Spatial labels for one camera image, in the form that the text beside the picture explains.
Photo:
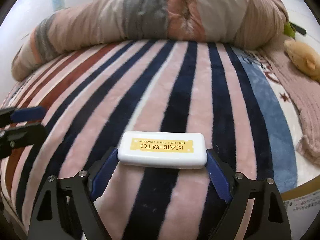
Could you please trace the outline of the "rolled striped duvet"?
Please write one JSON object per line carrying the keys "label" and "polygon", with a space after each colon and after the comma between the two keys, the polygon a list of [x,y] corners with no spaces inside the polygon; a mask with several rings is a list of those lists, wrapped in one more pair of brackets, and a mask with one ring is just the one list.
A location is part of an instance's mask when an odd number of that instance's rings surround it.
{"label": "rolled striped duvet", "polygon": [[37,25],[11,73],[22,81],[61,54],[123,40],[228,42],[255,50],[280,36],[288,21],[281,0],[93,0]]}

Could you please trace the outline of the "white Kato-Kato case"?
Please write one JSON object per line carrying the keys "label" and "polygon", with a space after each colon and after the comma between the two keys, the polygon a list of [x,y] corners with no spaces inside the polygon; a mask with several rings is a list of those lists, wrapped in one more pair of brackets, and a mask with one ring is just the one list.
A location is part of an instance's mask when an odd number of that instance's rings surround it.
{"label": "white Kato-Kato case", "polygon": [[201,169],[207,163],[206,144],[201,133],[127,131],[118,159],[125,165]]}

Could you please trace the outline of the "white bed headboard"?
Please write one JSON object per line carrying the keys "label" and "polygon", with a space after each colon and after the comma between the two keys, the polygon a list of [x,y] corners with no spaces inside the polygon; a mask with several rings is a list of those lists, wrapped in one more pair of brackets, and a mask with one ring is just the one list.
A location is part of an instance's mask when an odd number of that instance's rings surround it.
{"label": "white bed headboard", "polygon": [[306,30],[306,35],[296,33],[296,40],[302,41],[319,53],[319,23],[303,0],[281,0],[289,14],[289,20]]}

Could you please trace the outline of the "brown cardboard box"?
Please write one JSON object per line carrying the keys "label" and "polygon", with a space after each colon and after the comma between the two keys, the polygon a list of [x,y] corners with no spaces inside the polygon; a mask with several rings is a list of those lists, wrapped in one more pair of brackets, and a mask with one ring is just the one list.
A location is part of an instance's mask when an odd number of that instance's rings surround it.
{"label": "brown cardboard box", "polygon": [[319,177],[281,194],[292,239],[319,239]]}

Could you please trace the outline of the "pink ribbed pillow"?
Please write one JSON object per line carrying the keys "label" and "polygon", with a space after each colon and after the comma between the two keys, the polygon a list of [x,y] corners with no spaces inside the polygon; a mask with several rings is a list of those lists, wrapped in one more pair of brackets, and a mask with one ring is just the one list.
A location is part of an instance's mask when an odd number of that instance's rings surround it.
{"label": "pink ribbed pillow", "polygon": [[270,63],[274,74],[288,92],[299,112],[303,135],[297,151],[319,165],[319,83],[301,73],[284,51],[284,42],[292,38],[282,34],[259,49]]}

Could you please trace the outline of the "striped fleece blanket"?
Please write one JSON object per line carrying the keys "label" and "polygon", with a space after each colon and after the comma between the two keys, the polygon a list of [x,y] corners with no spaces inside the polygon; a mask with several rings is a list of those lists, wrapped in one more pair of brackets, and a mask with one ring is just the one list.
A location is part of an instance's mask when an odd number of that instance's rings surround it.
{"label": "striped fleece blanket", "polygon": [[[299,114],[269,62],[226,44],[131,41],[62,55],[18,83],[4,107],[46,109],[41,148],[14,150],[1,184],[29,227],[51,175],[89,168],[126,131],[194,132],[249,179],[286,192],[319,175],[297,152]],[[205,169],[119,164],[95,202],[113,239],[207,239],[226,205]]]}

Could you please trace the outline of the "green plush toy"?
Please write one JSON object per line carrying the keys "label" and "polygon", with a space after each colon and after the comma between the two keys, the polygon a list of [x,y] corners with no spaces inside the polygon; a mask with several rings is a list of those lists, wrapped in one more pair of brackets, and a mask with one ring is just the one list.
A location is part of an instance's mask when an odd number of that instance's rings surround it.
{"label": "green plush toy", "polygon": [[293,27],[293,25],[290,22],[286,22],[284,24],[284,32],[283,32],[283,34],[295,39],[296,30],[295,30],[295,28]]}

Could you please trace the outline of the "tan plush toy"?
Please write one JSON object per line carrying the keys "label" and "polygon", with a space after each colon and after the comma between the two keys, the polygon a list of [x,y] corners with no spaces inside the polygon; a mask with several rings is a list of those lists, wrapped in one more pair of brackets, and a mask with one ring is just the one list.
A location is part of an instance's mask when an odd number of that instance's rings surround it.
{"label": "tan plush toy", "polygon": [[295,40],[284,41],[284,50],[298,70],[310,79],[319,82],[319,54],[304,42]]}

